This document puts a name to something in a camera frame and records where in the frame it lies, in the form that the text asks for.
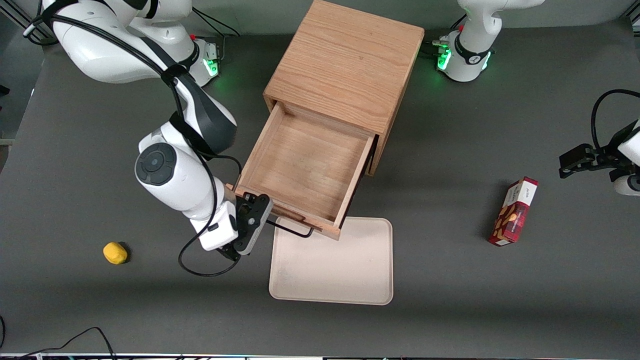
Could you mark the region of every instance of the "beige tray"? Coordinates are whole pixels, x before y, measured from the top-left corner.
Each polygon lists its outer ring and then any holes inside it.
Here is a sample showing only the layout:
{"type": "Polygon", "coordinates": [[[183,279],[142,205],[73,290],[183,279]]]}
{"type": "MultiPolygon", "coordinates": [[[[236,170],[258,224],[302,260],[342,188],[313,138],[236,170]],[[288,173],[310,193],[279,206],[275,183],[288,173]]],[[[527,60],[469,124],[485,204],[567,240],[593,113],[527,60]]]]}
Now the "beige tray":
{"type": "MultiPolygon", "coordinates": [[[[308,229],[278,218],[282,226],[308,229]]],[[[394,296],[391,223],[347,217],[340,240],[275,230],[269,292],[279,300],[387,305],[394,296]]]]}

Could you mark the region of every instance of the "yellow sponge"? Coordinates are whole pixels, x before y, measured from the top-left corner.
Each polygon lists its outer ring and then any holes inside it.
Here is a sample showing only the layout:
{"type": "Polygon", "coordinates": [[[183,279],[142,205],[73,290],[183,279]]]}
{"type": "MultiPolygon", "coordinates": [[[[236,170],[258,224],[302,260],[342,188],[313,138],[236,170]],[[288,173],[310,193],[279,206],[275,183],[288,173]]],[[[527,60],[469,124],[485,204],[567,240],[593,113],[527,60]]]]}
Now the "yellow sponge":
{"type": "Polygon", "coordinates": [[[107,261],[114,265],[124,263],[127,261],[127,257],[129,256],[127,250],[122,245],[113,241],[104,247],[102,253],[107,261]]]}

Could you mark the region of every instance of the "red box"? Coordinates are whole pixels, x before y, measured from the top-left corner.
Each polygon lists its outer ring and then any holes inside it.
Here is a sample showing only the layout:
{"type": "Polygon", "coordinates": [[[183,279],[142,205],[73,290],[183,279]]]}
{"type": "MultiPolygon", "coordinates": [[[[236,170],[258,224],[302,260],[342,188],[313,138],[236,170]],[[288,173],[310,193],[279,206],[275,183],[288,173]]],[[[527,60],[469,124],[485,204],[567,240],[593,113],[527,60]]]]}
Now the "red box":
{"type": "Polygon", "coordinates": [[[490,243],[505,246],[518,241],[537,188],[538,182],[530,177],[509,186],[498,219],[493,225],[490,243]]]}

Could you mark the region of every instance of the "wood grain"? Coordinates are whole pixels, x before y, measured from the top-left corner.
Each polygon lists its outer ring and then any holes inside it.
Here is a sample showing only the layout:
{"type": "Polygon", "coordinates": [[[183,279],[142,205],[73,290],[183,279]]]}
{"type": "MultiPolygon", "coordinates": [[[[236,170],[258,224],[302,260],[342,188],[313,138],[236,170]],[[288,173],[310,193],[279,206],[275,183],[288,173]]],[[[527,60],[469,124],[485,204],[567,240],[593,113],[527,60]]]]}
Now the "wood grain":
{"type": "Polygon", "coordinates": [[[274,200],[274,213],[337,238],[374,136],[277,102],[236,193],[265,193],[274,200]]]}
{"type": "Polygon", "coordinates": [[[264,91],[284,102],[380,135],[387,142],[424,30],[315,0],[264,91]]]}

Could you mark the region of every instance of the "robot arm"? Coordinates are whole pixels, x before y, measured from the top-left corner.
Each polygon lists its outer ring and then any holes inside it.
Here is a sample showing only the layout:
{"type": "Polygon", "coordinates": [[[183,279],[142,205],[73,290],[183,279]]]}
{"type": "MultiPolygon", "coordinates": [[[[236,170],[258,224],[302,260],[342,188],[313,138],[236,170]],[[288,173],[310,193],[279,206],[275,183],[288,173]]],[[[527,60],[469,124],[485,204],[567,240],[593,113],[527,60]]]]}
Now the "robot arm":
{"type": "Polygon", "coordinates": [[[455,81],[472,81],[486,68],[490,48],[502,29],[497,12],[538,6],[545,0],[458,0],[467,13],[464,29],[454,29],[433,44],[440,46],[437,69],[455,81]]]}
{"type": "Polygon", "coordinates": [[[640,121],[636,120],[625,126],[603,147],[595,134],[595,116],[600,103],[608,95],[617,93],[640,97],[639,92],[625,89],[609,90],[602,94],[591,112],[594,146],[584,143],[561,155],[559,174],[561,179],[565,179],[576,172],[612,168],[609,178],[616,192],[640,196],[640,121]]]}
{"type": "MultiPolygon", "coordinates": [[[[53,4],[47,1],[47,7],[53,4]]],[[[131,18],[131,12],[124,8],[117,12],[101,1],[78,0],[56,14],[110,33],[142,53],[148,59],[145,61],[155,64],[153,69],[120,47],[124,45],[79,25],[53,19],[52,29],[72,61],[91,78],[108,83],[162,78],[185,100],[182,116],[175,113],[138,144],[135,174],[152,195],[189,218],[205,250],[217,249],[237,260],[251,251],[273,202],[266,195],[237,198],[205,168],[196,151],[211,158],[229,148],[236,133],[233,116],[160,45],[130,34],[118,18],[118,13],[131,18]]]]}

